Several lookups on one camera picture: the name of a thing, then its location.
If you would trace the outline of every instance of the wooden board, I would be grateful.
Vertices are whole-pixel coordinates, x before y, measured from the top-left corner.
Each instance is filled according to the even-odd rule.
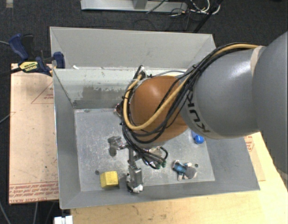
[[[11,75],[9,203],[59,198],[53,79]]]

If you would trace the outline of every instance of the small blue cap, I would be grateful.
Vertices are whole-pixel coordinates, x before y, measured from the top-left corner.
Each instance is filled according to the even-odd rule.
[[[193,130],[192,130],[192,138],[195,140],[196,144],[204,143],[204,138],[202,136],[196,134]]]

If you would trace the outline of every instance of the cable bundle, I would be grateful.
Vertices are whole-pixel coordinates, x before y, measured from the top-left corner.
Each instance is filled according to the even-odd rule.
[[[207,55],[202,61],[199,63],[193,65],[191,69],[189,69],[186,73],[183,75],[179,76],[174,83],[171,85],[171,87],[168,89],[167,93],[163,97],[162,101],[158,105],[156,111],[154,114],[144,123],[139,126],[135,126],[132,123],[131,117],[130,117],[130,109],[129,109],[129,101],[132,97],[133,91],[135,86],[138,84],[138,82],[145,77],[145,73],[143,72],[143,67],[140,66],[134,76],[134,81],[127,87],[126,92],[123,96],[123,101],[122,101],[122,132],[123,136],[126,139],[128,145],[138,153],[139,158],[141,158],[145,164],[151,166],[152,168],[160,168],[160,165],[164,166],[165,165],[165,159],[168,156],[167,151],[161,147],[161,149],[166,152],[165,158],[162,158],[156,154],[153,154],[149,152],[148,150],[145,150],[143,148],[140,148],[137,143],[142,143],[142,144],[149,144],[152,142],[157,141],[157,139],[162,135],[162,133],[165,131],[166,128],[171,126],[176,117],[179,115],[179,112],[181,108],[185,105],[185,97],[188,93],[188,91],[193,89],[193,86],[197,82],[198,78],[200,75],[203,73],[203,71],[210,65],[212,64],[215,60],[219,59],[220,57],[235,52],[239,50],[245,50],[245,49],[254,49],[256,48],[257,45],[252,45],[252,44],[247,44],[247,43],[242,43],[242,42],[236,42],[236,43],[231,43],[225,46],[221,46],[216,48],[214,51],[212,51],[209,55]],[[172,89],[177,84],[177,82],[181,82],[180,85],[176,90],[174,90],[172,93]],[[155,128],[154,130],[148,132],[145,131],[145,128],[148,127],[150,124],[152,124],[156,118],[160,115],[160,113],[168,107],[168,105],[172,103],[170,106],[168,113],[165,117],[165,119],[162,121],[162,123]],[[169,123],[169,119],[173,116],[175,111],[177,111],[177,114],[173,118],[173,120]],[[151,139],[149,140],[141,140],[141,137],[147,137],[150,135],[154,135]],[[157,166],[151,165],[151,163],[148,162],[147,159],[152,159],[157,163]]]

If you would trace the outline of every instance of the yellow clamp label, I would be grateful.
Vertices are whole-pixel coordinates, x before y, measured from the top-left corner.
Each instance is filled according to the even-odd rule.
[[[37,69],[38,63],[35,61],[23,62],[19,67],[25,72]]]

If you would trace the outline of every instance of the blue object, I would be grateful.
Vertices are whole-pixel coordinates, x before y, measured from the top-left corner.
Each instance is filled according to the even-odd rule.
[[[21,37],[22,34],[18,33],[14,35],[12,38],[10,38],[8,43],[11,49],[14,51],[14,53],[18,54],[21,57],[22,61],[25,61],[28,59],[29,55],[21,42]]]
[[[204,138],[202,136],[196,134],[193,130],[192,130],[192,138],[194,139],[196,144],[204,143]]]
[[[63,54],[60,51],[57,51],[53,54],[53,57],[56,60],[57,68],[64,69],[65,68],[65,61],[64,61]]]
[[[40,68],[37,70],[37,72],[44,74],[44,75],[51,76],[51,74],[50,74],[51,68],[49,68],[47,65],[44,65],[44,63],[42,62],[42,59],[39,56],[36,57],[35,60],[37,61],[37,63],[40,66]]]
[[[176,162],[174,164],[173,170],[178,172],[178,174],[184,174],[186,172],[186,167],[182,163]]]

